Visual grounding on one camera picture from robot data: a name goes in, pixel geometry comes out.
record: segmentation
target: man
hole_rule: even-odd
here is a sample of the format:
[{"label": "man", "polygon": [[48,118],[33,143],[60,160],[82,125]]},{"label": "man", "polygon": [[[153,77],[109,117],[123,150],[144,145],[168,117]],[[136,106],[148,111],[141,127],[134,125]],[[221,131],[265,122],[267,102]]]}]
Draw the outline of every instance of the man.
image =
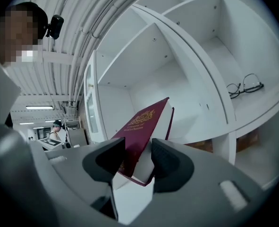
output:
[{"label": "man", "polygon": [[46,13],[35,3],[10,6],[0,17],[0,124],[4,124],[20,88],[4,69],[23,50],[31,50],[43,39],[48,25]]},{"label": "man", "polygon": [[62,123],[59,120],[54,121],[49,138],[52,140],[61,141],[61,139],[58,135],[58,132],[60,131],[61,128],[62,128]]}]

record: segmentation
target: black-framed glasses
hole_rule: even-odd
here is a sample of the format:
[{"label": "black-framed glasses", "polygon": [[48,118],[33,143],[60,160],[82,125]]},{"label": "black-framed glasses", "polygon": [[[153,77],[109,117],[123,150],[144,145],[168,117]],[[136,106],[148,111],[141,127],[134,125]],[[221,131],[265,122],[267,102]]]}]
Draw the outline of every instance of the black-framed glasses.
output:
[{"label": "black-framed glasses", "polygon": [[259,80],[256,74],[251,73],[243,79],[243,91],[240,91],[241,83],[238,85],[231,83],[227,86],[228,93],[231,99],[238,97],[241,93],[253,93],[264,87],[264,84]]}]

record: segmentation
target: book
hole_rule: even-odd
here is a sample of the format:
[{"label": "book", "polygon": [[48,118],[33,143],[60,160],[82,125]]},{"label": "book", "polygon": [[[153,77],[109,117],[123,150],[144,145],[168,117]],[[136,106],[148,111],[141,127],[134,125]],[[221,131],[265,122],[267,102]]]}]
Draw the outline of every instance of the book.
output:
[{"label": "book", "polygon": [[112,138],[126,138],[126,155],[118,172],[139,185],[146,186],[153,178],[151,140],[167,140],[174,108],[165,98],[140,110]]}]

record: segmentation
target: maroon book cover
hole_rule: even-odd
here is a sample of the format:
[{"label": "maroon book cover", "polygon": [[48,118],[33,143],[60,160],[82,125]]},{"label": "maroon book cover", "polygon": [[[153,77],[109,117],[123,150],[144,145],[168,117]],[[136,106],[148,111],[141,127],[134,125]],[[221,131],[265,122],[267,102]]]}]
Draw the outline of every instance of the maroon book cover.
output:
[{"label": "maroon book cover", "polygon": [[125,160],[120,166],[119,172],[127,177],[132,177],[135,166],[144,151],[162,111],[168,101],[168,97],[139,111],[120,131],[112,138],[126,138]]}]

